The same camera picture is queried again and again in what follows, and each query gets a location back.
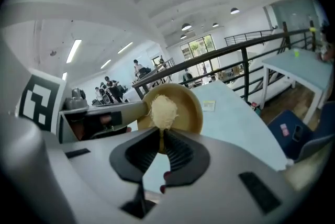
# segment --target wooden floor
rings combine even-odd
[[[289,88],[283,93],[277,95],[273,99],[265,103],[264,109],[261,113],[262,120],[268,124],[282,111],[289,109],[294,112],[296,116],[303,119],[306,115],[310,104],[312,103],[314,93],[296,83],[295,88]],[[320,117],[320,110],[317,109],[309,122],[308,126],[311,130],[315,130],[318,125]]]

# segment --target blue chair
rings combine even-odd
[[[289,135],[284,136],[281,125],[286,124]],[[320,122],[313,132],[290,110],[283,111],[268,128],[284,153],[295,163],[322,149],[335,136],[335,102],[326,102],[321,110]]]

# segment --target wooden bowl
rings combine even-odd
[[[157,95],[164,95],[176,103],[178,107],[175,121],[171,128],[200,134],[203,127],[203,111],[198,98],[191,90],[180,84],[161,84],[154,87],[144,96],[143,101],[151,110],[151,103]],[[137,120],[138,130],[153,126],[150,114]]]

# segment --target ceiling light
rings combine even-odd
[[[125,47],[123,47],[120,51],[118,51],[117,53],[120,54],[122,51],[124,51],[128,46],[131,46],[132,42],[128,43]]]
[[[107,60],[106,61],[106,63],[105,64],[103,64],[102,66],[101,66],[101,68],[100,69],[103,69],[108,63],[110,62],[110,59],[109,60]]]
[[[236,7],[234,7],[234,8],[232,8],[231,10],[230,10],[230,13],[233,15],[233,14],[237,14],[239,12],[239,10],[236,8]]]
[[[190,29],[191,25],[189,23],[185,23],[183,26],[182,26],[182,30],[188,30]]]
[[[78,47],[79,47],[79,45],[80,45],[81,42],[82,42],[81,40],[75,40],[74,41],[74,44],[73,44],[73,46],[71,48],[70,54],[69,54],[68,59],[66,61],[67,63],[70,63],[72,61],[73,56],[74,56],[75,52],[77,51],[77,49],[78,49]]]

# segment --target light blue table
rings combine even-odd
[[[294,83],[297,81],[315,93],[304,119],[304,123],[307,124],[312,118],[320,100],[322,103],[325,99],[325,93],[332,75],[332,65],[331,63],[318,60],[316,54],[312,51],[304,49],[298,50],[298,57],[295,56],[294,50],[292,49],[262,61],[265,80],[263,81],[261,109],[265,103],[269,70],[273,70],[290,77],[294,80]]]
[[[201,105],[214,100],[215,111],[204,111],[201,134],[238,145],[276,171],[286,169],[287,158],[262,119],[221,81],[192,89]],[[159,193],[163,174],[170,170],[166,155],[157,154],[143,177],[144,188]]]

